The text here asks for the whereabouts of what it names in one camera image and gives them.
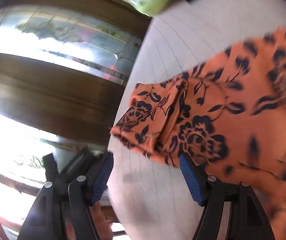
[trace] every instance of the white ironing board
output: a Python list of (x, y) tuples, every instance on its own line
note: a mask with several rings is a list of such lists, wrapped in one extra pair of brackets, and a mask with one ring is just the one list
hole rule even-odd
[[(159, 83), (214, 56), (228, 45), (286, 26), (285, 0), (180, 1), (155, 17), (125, 89), (115, 122), (128, 109), (136, 83)], [(132, 240), (191, 240), (202, 208), (179, 169), (152, 163), (114, 137), (108, 187), (116, 215)], [(226, 228), (228, 208), (222, 228)], [(218, 239), (225, 239), (221, 230)]]

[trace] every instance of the orange dress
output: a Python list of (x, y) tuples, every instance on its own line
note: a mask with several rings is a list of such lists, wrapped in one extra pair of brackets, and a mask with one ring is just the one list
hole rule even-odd
[(277, 207), (286, 239), (286, 30), (235, 44), (160, 84), (137, 84), (111, 133), (153, 161), (188, 153), (223, 182), (251, 184)]

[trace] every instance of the clamp jaw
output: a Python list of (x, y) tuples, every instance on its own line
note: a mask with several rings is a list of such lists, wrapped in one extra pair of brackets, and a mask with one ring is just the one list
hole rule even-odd
[(187, 153), (179, 157), (180, 168), (191, 196), (204, 207), (193, 240), (216, 240), (224, 202), (231, 202), (226, 240), (275, 240), (268, 218), (252, 187), (223, 183), (196, 166)]

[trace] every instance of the metal rivet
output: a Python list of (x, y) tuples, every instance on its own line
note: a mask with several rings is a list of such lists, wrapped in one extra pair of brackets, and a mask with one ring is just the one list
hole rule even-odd
[(247, 184), (247, 183), (242, 182), (242, 185), (243, 185), (244, 187), (248, 187), (250, 184)]
[(45, 182), (44, 187), (46, 187), (46, 188), (52, 187), (52, 182), (50, 182), (50, 181)]
[(211, 181), (211, 182), (215, 182), (215, 181), (216, 181), (216, 177), (213, 176), (213, 175), (208, 176), (207, 179), (208, 179), (209, 181)]
[(77, 177), (77, 181), (78, 182), (82, 182), (82, 181), (85, 181), (85, 180), (86, 180), (86, 177), (84, 175), (81, 175), (81, 176)]

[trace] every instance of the black clamp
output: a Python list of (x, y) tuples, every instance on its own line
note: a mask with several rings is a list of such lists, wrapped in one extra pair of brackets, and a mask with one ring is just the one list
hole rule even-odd
[(114, 160), (105, 152), (94, 156), (83, 148), (57, 176), (38, 193), (20, 231), (18, 240), (67, 240), (62, 205), (69, 202), (77, 240), (99, 240), (89, 206), (106, 189)]
[(271, 225), (252, 187), (223, 183), (196, 166), (187, 153), (180, 168), (192, 198), (204, 207), (193, 240), (216, 240), (224, 202), (231, 202), (226, 240), (275, 240)]

